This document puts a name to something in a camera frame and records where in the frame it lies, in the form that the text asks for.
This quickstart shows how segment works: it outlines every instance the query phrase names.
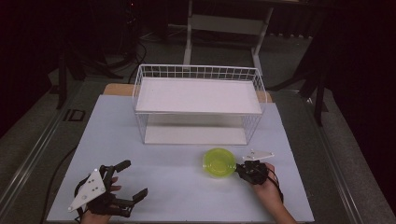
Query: white wire basket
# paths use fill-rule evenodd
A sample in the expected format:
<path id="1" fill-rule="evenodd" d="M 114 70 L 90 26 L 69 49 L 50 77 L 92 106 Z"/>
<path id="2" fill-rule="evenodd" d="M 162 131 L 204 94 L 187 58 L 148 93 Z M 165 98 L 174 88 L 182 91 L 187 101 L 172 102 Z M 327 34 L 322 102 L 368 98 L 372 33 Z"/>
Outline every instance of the white wire basket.
<path id="1" fill-rule="evenodd" d="M 142 64 L 133 92 L 145 144 L 247 145 L 266 103 L 250 67 Z"/>

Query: green plastic bowl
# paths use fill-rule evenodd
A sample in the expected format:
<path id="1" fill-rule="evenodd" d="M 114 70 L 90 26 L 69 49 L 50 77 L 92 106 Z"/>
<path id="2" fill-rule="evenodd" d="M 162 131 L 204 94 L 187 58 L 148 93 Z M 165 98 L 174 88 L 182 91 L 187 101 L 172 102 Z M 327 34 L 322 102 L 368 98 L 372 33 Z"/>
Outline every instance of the green plastic bowl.
<path id="1" fill-rule="evenodd" d="M 203 166 L 213 177 L 226 177 L 235 171 L 235 156 L 227 149 L 215 147 L 205 153 Z"/>

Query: human hand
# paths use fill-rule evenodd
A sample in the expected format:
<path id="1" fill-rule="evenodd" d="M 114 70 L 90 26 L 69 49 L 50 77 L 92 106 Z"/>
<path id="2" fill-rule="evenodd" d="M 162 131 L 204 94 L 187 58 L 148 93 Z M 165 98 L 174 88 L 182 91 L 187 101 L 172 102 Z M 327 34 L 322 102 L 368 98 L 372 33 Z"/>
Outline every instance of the human hand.
<path id="1" fill-rule="evenodd" d="M 267 162 L 265 163 L 265 165 L 270 170 L 268 172 L 268 177 L 273 179 L 278 184 L 277 179 L 274 175 L 275 173 L 274 165 Z M 275 183 L 266 180 L 262 185 L 251 185 L 251 186 L 253 187 L 255 193 L 262 202 L 262 205 L 264 205 L 264 207 L 267 208 L 268 210 L 283 204 Z"/>
<path id="2" fill-rule="evenodd" d="M 111 178 L 112 183 L 116 183 L 119 178 L 114 176 Z M 111 186 L 111 191 L 120 190 L 121 186 Z M 84 213 L 81 219 L 81 224 L 107 224 L 110 220 L 110 215 L 97 215 L 92 213 L 89 209 Z"/>
<path id="3" fill-rule="evenodd" d="M 294 217 L 291 216 L 289 211 L 283 205 L 282 199 L 279 195 L 279 191 L 276 186 L 276 184 L 279 183 L 275 176 L 275 167 L 267 162 L 265 165 L 270 170 L 268 172 L 268 177 L 273 179 L 275 183 L 270 180 L 266 180 L 262 185 L 251 185 L 251 187 L 254 189 L 262 205 L 274 217 L 277 224 L 297 223 Z"/>

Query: white table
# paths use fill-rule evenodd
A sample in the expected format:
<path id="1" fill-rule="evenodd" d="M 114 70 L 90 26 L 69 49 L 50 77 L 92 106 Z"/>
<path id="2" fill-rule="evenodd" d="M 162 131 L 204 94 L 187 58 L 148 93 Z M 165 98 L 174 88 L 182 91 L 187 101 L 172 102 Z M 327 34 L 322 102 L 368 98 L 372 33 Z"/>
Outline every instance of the white table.
<path id="1" fill-rule="evenodd" d="M 122 222 L 273 222 L 247 182 L 237 173 L 223 179 L 203 171 L 202 157 L 218 146 L 144 145 L 138 131 L 131 96 L 101 95 L 64 177 L 48 221 L 72 221 L 69 213 L 78 182 L 100 165 L 130 160 L 132 165 L 115 174 L 120 199 L 131 199 L 148 188 L 148 196 L 132 215 L 113 217 Z M 275 104 L 268 104 L 248 146 L 226 146 L 242 162 L 254 148 L 274 152 L 266 161 L 276 167 L 285 205 L 297 221 L 313 221 L 296 163 Z"/>

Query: cable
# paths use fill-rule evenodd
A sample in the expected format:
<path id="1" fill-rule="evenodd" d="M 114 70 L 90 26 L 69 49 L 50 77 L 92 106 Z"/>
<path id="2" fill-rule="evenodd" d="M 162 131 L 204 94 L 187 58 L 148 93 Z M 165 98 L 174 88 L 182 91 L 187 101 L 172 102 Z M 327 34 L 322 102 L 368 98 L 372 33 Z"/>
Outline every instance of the cable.
<path id="1" fill-rule="evenodd" d="M 267 168 L 268 172 L 271 172 L 271 173 L 274 174 L 274 177 L 275 177 L 276 181 L 273 178 L 271 178 L 268 174 L 263 174 L 262 171 L 257 169 L 257 168 L 254 168 L 254 170 L 259 172 L 261 175 L 266 176 L 266 178 L 269 179 L 275 185 L 275 187 L 277 188 L 277 191 L 279 192 L 280 200 L 283 202 L 283 193 L 282 193 L 282 190 L 280 190 L 279 180 L 277 179 L 277 176 L 276 176 L 275 172 L 272 171 L 271 169 Z"/>
<path id="2" fill-rule="evenodd" d="M 142 62 L 145 61 L 146 54 L 147 54 L 147 52 L 148 52 L 148 50 L 146 49 L 146 47 L 145 47 L 142 43 L 137 42 L 137 44 L 140 45 L 140 46 L 143 48 L 144 54 L 143 54 L 143 57 L 141 57 L 141 60 L 140 60 L 140 61 L 138 61 L 138 60 L 136 59 L 137 65 L 136 65 L 136 67 L 134 68 L 134 70 L 132 71 L 131 75 L 129 75 L 128 84 L 131 84 L 131 79 L 132 79 L 132 77 L 134 76 L 134 73 L 136 72 L 136 70 L 137 70 L 137 68 L 140 66 L 140 64 L 142 64 Z"/>
<path id="3" fill-rule="evenodd" d="M 129 67 L 131 67 L 134 64 L 134 61 L 131 61 L 130 63 L 126 64 L 125 66 L 123 66 L 122 68 L 113 71 L 113 73 L 117 74 L 118 72 L 121 72 Z"/>
<path id="4" fill-rule="evenodd" d="M 75 217 L 75 221 L 77 222 L 77 223 L 81 223 L 81 220 L 82 220 L 82 217 L 84 216 L 84 214 L 85 213 L 87 213 L 88 212 L 88 209 L 87 210 L 85 210 L 84 212 L 82 212 L 82 213 L 80 213 L 80 212 L 78 212 L 78 217 Z"/>
<path id="5" fill-rule="evenodd" d="M 133 61 L 134 58 L 134 54 L 132 52 L 129 52 L 125 55 L 124 59 L 116 62 L 116 63 L 111 63 L 111 64 L 103 64 L 101 63 L 101 65 L 105 68 L 109 68 L 109 69 L 114 69 L 114 68 L 119 68 L 121 66 L 124 66 L 128 63 L 131 63 Z"/>
<path id="6" fill-rule="evenodd" d="M 81 188 L 81 186 L 83 186 L 85 184 L 85 182 L 87 182 L 88 178 L 89 178 L 89 176 L 87 176 L 83 180 L 79 181 L 78 185 L 75 188 L 75 193 L 74 193 L 75 198 L 78 195 L 79 188 Z M 78 217 L 75 218 L 75 221 L 79 223 L 80 221 L 78 221 L 78 218 L 79 218 L 79 220 L 82 220 L 82 216 L 84 216 L 84 213 L 86 213 L 87 210 L 83 211 L 82 208 L 80 207 L 77 209 L 77 212 L 78 212 Z"/>
<path id="7" fill-rule="evenodd" d="M 140 58 L 140 62 L 146 63 L 145 59 L 142 56 L 140 56 L 140 54 L 136 54 L 136 56 Z"/>
<path id="8" fill-rule="evenodd" d="M 184 31 L 187 31 L 187 28 L 182 28 L 182 29 L 180 29 L 180 30 L 178 30 L 178 31 L 174 31 L 172 34 L 169 34 L 167 37 L 170 37 L 170 36 L 173 36 L 173 35 L 181 34 L 181 33 L 183 33 Z M 144 40 L 144 41 L 149 41 L 149 42 L 159 42 L 159 41 L 162 41 L 162 40 L 163 40 L 162 38 L 159 38 L 159 37 L 153 38 L 153 39 L 148 38 L 148 37 L 151 36 L 151 35 L 154 35 L 154 32 L 150 32 L 150 33 L 148 33 L 148 34 L 146 34 L 146 35 L 142 35 L 142 36 L 139 37 L 139 39 Z"/>
<path id="9" fill-rule="evenodd" d="M 61 162 L 58 164 L 58 166 L 55 168 L 55 172 L 52 174 L 52 177 L 49 181 L 49 187 L 47 189 L 47 195 L 46 195 L 46 199 L 44 201 L 44 209 L 43 209 L 43 213 L 41 215 L 41 219 L 40 219 L 40 223 L 44 222 L 45 216 L 46 216 L 46 212 L 47 212 L 47 205 L 48 205 L 48 200 L 50 197 L 50 190 L 52 188 L 52 183 L 53 180 L 55 179 L 56 174 L 58 173 L 59 168 L 61 168 L 61 165 L 64 163 L 64 161 L 72 154 L 72 152 L 74 152 L 77 149 L 77 147 L 73 147 L 72 150 L 70 150 L 69 152 L 67 152 L 67 154 L 62 158 Z"/>

